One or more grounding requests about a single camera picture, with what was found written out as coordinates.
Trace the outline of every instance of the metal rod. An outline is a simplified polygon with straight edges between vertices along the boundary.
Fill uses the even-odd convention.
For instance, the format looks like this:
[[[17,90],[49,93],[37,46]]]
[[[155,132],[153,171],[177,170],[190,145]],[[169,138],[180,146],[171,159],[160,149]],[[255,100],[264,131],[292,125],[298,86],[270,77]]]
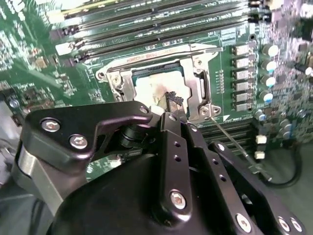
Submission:
[[[247,154],[247,152],[244,150],[244,148],[241,147],[241,145],[234,139],[232,138],[232,136],[230,134],[228,134],[224,128],[222,128],[221,125],[219,125],[217,123],[217,121],[215,121],[213,119],[213,117],[211,117],[211,120],[213,121],[213,123],[229,138],[229,140],[237,147],[237,149],[244,155],[244,157],[247,159],[247,161],[253,166],[255,167],[264,177],[267,181],[271,181],[272,177],[265,172],[250,156],[249,154]]]

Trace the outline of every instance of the black cable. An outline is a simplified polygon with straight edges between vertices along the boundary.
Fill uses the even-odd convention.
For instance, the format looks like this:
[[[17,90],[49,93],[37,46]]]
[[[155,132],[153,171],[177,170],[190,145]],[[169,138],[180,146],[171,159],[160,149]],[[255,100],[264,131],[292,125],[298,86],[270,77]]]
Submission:
[[[300,153],[300,149],[301,149],[301,143],[294,141],[292,146],[291,146],[291,157],[292,157],[292,161],[294,163],[294,174],[293,177],[284,182],[284,183],[274,183],[274,182],[269,182],[269,181],[265,181],[264,183],[271,188],[289,188],[293,185],[295,185],[301,178],[302,175],[302,166],[303,166],[303,162],[302,162],[302,156]]]

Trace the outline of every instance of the white connector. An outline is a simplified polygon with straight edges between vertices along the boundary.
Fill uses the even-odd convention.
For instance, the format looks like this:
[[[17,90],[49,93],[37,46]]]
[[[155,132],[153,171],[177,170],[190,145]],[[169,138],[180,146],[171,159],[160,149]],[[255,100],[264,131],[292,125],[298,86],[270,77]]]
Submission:
[[[268,141],[267,137],[266,137],[266,136],[263,136],[263,135],[258,135],[258,136],[256,136],[256,138],[255,138],[255,142],[256,142],[257,144],[265,144],[265,143],[267,143],[267,141]]]
[[[284,5],[285,0],[270,0],[267,2],[269,9],[274,11],[282,7]]]
[[[265,158],[265,152],[263,152],[263,151],[256,151],[254,153],[254,158],[256,160],[264,159]]]

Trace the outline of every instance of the electrolytic capacitor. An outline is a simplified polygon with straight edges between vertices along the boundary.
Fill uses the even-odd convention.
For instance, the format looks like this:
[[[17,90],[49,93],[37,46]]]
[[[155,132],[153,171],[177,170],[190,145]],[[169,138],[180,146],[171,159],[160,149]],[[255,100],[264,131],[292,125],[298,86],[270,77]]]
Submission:
[[[312,68],[311,67],[308,67],[308,66],[300,64],[300,63],[296,63],[294,65],[294,68],[296,70],[299,70],[300,72],[303,72],[305,75],[310,75],[311,72],[312,72]]]
[[[282,127],[282,129],[284,131],[290,131],[291,130],[291,123],[290,123],[290,121],[288,119],[283,120],[280,123],[280,126]]]
[[[260,99],[262,99],[265,103],[269,103],[273,100],[273,94],[269,91],[262,91],[260,93]]]
[[[276,55],[278,55],[279,53],[279,48],[277,45],[273,45],[273,44],[266,44],[264,45],[263,49],[262,49],[262,53],[264,55],[268,55],[270,57],[274,57]]]
[[[263,111],[261,109],[259,109],[258,111],[256,111],[256,113],[254,114],[255,118],[258,121],[264,121],[266,120],[266,115],[263,113]]]
[[[275,69],[277,69],[277,63],[275,61],[266,59],[262,63],[262,68],[266,71],[273,72]]]
[[[261,82],[267,87],[272,87],[276,84],[276,78],[272,76],[265,75],[262,77]]]

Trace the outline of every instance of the motherboard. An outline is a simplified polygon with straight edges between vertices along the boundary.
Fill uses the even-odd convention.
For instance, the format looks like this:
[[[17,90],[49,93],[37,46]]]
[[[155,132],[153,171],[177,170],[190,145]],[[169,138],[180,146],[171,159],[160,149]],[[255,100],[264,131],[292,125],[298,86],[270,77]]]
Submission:
[[[35,110],[183,100],[206,140],[256,159],[313,140],[309,0],[3,0],[0,101],[16,125]],[[93,162],[93,179],[126,158]]]

